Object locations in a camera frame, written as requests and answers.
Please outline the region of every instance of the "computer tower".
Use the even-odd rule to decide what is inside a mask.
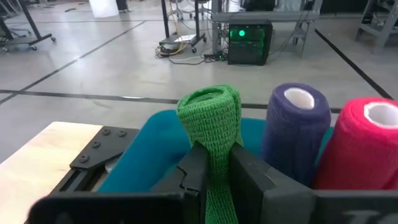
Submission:
[[[228,64],[264,65],[269,55],[272,23],[269,20],[229,22]]]

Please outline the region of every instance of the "teal bin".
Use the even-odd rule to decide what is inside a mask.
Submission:
[[[241,121],[244,148],[256,156],[260,155],[265,125],[263,119],[242,118]],[[325,134],[317,162],[332,132],[330,128]],[[142,127],[99,192],[149,192],[190,148],[175,110],[156,113]]]

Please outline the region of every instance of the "workbench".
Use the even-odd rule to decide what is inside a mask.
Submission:
[[[54,189],[101,128],[53,122],[1,163],[0,223],[24,223],[34,202]]]

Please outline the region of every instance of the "green bandage roll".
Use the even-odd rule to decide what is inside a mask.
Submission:
[[[198,141],[210,155],[206,223],[238,223],[228,180],[229,150],[235,142],[243,146],[238,91],[227,85],[195,91],[178,103],[177,115],[191,146]]]

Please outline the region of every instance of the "gray floor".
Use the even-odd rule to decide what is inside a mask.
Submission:
[[[371,53],[375,43],[373,36],[364,34],[359,42],[354,42],[360,22],[360,19],[323,20],[318,30],[388,94],[398,99],[398,37],[390,37],[383,53],[373,55]]]
[[[264,67],[231,66],[225,62],[173,65],[167,59],[155,58],[154,49],[164,38],[159,4],[160,1],[155,0],[132,1],[129,2],[132,12],[106,19],[93,18],[87,4],[32,9],[32,17],[41,33],[51,32],[57,43],[45,40],[37,44],[36,52],[24,46],[9,53],[0,52],[0,90],[180,99],[205,86],[230,84],[240,91],[243,103],[266,104],[277,85],[300,82],[320,90],[335,108],[354,97],[377,96],[377,92],[319,37],[311,43],[312,56],[308,59],[299,57],[300,45],[289,45],[282,53],[276,52],[294,24],[274,24],[271,52],[276,53]],[[189,2],[181,6],[192,8]],[[71,7],[78,10],[64,12]],[[194,23],[187,21],[187,15],[185,18],[185,26],[178,23],[179,31],[192,33],[186,26],[193,28]],[[10,26],[29,28],[25,22],[24,16],[7,20]],[[173,22],[169,24],[175,30]],[[332,27],[333,36],[339,36],[333,21],[322,21],[320,25],[323,29]],[[206,32],[206,21],[201,21],[201,29]],[[175,58],[209,52],[209,42],[200,42],[196,55],[187,49]],[[365,57],[366,52],[359,54]],[[383,69],[377,64],[373,66],[373,69]],[[385,73],[378,81],[389,86],[398,82],[396,77],[393,79]],[[0,102],[7,96],[0,94]],[[17,95],[0,105],[0,162],[53,121],[140,128],[150,115],[174,108],[175,105],[162,103]],[[243,109],[243,116],[265,118],[266,110]]]

